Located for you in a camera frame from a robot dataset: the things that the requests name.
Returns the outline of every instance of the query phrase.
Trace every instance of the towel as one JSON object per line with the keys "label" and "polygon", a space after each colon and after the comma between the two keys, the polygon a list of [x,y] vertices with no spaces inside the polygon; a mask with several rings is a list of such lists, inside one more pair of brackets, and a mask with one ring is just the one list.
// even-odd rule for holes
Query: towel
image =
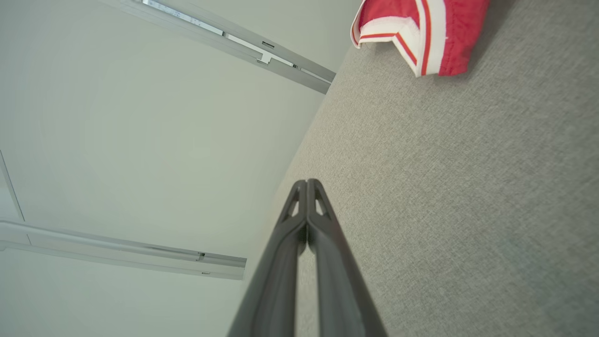
{"label": "towel", "polygon": [[416,77],[468,70],[489,0],[362,0],[352,24],[356,48],[393,42]]}

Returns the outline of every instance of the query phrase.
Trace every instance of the white stripe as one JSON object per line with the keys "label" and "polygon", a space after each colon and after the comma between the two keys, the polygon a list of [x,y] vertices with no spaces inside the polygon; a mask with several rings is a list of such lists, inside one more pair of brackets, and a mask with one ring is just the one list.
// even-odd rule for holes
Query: white stripe
{"label": "white stripe", "polygon": [[426,16],[424,15],[422,0],[416,0],[416,7],[418,8],[418,18],[420,23],[420,39],[418,49],[412,50],[412,53],[414,53],[414,56],[418,60],[414,74],[416,77],[420,77],[422,74],[422,57],[424,55],[424,47],[426,46]]}
{"label": "white stripe", "polygon": [[428,53],[428,65],[426,66],[426,74],[428,75],[437,74],[441,69],[446,41],[446,16],[443,0],[426,1],[431,15],[431,47]]}
{"label": "white stripe", "polygon": [[393,41],[394,35],[390,37],[363,37],[358,40],[359,44],[367,43],[367,42],[389,42]]}
{"label": "white stripe", "polygon": [[406,46],[414,52],[418,49],[420,30],[411,17],[386,16],[368,21],[360,30],[361,36],[373,34],[397,33],[401,34]]}

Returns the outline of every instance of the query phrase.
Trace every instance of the wall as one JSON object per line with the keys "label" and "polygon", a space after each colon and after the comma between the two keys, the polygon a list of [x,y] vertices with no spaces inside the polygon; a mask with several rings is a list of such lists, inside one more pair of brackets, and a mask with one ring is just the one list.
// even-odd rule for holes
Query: wall
{"label": "wall", "polygon": [[94,0],[0,2],[25,221],[246,257],[323,95]]}
{"label": "wall", "polygon": [[0,336],[225,336],[239,281],[0,252]]}
{"label": "wall", "polygon": [[21,217],[15,207],[13,196],[10,193],[7,181],[0,168],[0,218],[20,221]]}
{"label": "wall", "polygon": [[198,6],[337,72],[360,0],[166,0]]}

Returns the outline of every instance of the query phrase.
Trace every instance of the gray carpet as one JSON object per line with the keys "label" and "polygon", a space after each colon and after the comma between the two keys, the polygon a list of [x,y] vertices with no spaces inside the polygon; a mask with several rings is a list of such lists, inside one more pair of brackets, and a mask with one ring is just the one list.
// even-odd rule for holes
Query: gray carpet
{"label": "gray carpet", "polygon": [[[390,336],[599,336],[598,3],[492,1],[454,78],[350,50],[270,228],[320,179]],[[298,306],[316,336],[309,252]]]}

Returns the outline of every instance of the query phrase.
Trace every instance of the red fabric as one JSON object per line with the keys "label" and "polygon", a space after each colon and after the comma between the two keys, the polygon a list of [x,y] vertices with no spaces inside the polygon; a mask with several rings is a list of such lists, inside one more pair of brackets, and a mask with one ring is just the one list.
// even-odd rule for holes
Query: red fabric
{"label": "red fabric", "polygon": [[444,0],[446,13],[445,51],[440,76],[468,71],[470,53],[479,39],[489,0]]}
{"label": "red fabric", "polygon": [[360,14],[359,26],[385,16],[411,17],[420,27],[420,17],[415,0],[366,0]]}
{"label": "red fabric", "polygon": [[[431,25],[439,23],[431,23],[428,1],[421,1],[424,9],[423,20],[426,21],[426,39],[422,55],[421,72],[421,75],[424,76],[426,75],[429,53],[440,52],[438,49],[431,51],[430,46]],[[440,76],[454,76],[465,73],[468,70],[470,54],[472,48],[476,44],[476,40],[478,40],[480,31],[482,30],[489,0],[444,0],[444,4],[446,14],[446,41],[438,74]],[[358,28],[361,30],[367,22],[388,16],[411,17],[416,25],[421,28],[420,14],[418,12],[418,7],[416,6],[416,0],[365,0],[359,15]],[[397,32],[387,32],[387,34],[393,35],[396,33]],[[375,37],[374,35],[362,36],[362,38]],[[416,64],[416,58],[412,54],[412,51],[407,48],[406,44],[403,43],[399,34],[398,41],[404,47],[410,59]]]}

